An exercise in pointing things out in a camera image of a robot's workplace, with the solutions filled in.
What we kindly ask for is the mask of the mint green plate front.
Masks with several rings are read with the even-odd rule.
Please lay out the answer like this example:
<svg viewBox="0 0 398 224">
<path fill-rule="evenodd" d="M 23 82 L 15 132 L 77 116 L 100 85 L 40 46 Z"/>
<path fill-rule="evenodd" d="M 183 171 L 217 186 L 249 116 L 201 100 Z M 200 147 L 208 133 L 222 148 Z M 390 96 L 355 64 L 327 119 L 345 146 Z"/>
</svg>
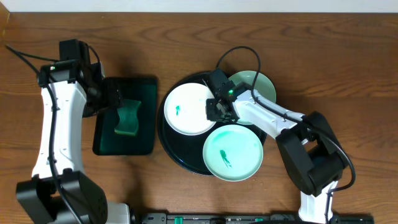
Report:
<svg viewBox="0 0 398 224">
<path fill-rule="evenodd" d="M 263 144 L 249 128 L 229 124 L 215 129 L 203 145 L 203 160 L 217 178 L 239 182 L 254 175 L 264 157 Z"/>
</svg>

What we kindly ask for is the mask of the white plate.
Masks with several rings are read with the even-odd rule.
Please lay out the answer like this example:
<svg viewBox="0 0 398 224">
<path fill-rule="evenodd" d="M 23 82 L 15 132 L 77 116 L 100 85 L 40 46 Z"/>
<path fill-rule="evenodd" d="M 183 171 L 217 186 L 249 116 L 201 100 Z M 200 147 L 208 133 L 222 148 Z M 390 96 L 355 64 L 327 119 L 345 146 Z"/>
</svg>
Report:
<svg viewBox="0 0 398 224">
<path fill-rule="evenodd" d="M 209 131 L 215 124 L 206 117 L 206 100 L 214 96 L 209 88 L 199 83 L 184 83 L 166 97 L 164 117 L 176 132 L 196 136 Z"/>
</svg>

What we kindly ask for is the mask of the mint green plate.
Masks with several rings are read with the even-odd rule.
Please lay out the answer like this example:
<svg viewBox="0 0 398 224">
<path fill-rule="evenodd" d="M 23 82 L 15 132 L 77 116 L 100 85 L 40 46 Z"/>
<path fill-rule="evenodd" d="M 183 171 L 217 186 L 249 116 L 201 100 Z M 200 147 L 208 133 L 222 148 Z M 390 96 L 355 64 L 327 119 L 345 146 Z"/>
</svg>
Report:
<svg viewBox="0 0 398 224">
<path fill-rule="evenodd" d="M 239 182 L 254 175 L 264 157 L 263 144 L 249 128 L 229 124 L 215 129 L 203 145 L 203 160 L 217 178 Z"/>
<path fill-rule="evenodd" d="M 231 80 L 235 85 L 238 85 L 242 82 L 252 85 L 254 81 L 256 71 L 252 70 L 244 70 L 231 75 L 228 79 Z M 276 91 L 271 80 L 263 75 L 262 73 L 258 74 L 256 83 L 254 88 L 266 99 L 276 102 Z"/>
</svg>

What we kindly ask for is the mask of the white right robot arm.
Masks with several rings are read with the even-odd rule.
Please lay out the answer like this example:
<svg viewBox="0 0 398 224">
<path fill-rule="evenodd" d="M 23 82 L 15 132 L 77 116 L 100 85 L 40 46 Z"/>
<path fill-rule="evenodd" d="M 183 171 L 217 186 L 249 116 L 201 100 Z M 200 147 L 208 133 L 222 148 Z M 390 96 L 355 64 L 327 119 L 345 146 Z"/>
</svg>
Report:
<svg viewBox="0 0 398 224">
<path fill-rule="evenodd" d="M 291 181 L 301 191 L 298 215 L 304 222 L 331 223 L 332 196 L 346 167 L 353 163 L 326 118 L 287 110 L 264 98 L 247 83 L 228 82 L 212 89 L 206 100 L 210 121 L 243 119 L 275 139 Z"/>
</svg>

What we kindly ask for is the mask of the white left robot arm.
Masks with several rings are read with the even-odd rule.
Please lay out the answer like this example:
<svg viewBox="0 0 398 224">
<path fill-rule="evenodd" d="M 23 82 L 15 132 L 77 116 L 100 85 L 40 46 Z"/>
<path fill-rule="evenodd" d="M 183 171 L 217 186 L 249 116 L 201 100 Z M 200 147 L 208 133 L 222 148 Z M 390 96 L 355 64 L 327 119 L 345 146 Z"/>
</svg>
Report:
<svg viewBox="0 0 398 224">
<path fill-rule="evenodd" d="M 81 123 L 94 85 L 91 64 L 44 65 L 38 84 L 44 104 L 40 151 L 31 179 L 17 184 L 17 201 L 34 223 L 130 223 L 128 205 L 107 201 L 83 168 Z"/>
</svg>

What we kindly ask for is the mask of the green scouring sponge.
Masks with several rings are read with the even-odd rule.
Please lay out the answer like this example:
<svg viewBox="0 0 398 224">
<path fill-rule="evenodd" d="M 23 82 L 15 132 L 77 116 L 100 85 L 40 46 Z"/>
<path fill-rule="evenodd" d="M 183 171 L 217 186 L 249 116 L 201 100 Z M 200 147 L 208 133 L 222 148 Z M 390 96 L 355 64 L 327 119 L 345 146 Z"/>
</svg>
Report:
<svg viewBox="0 0 398 224">
<path fill-rule="evenodd" d="M 139 119 L 137 113 L 141 102 L 125 99 L 122 107 L 118 108 L 119 122 L 114 132 L 125 136 L 135 136 L 139 130 Z"/>
</svg>

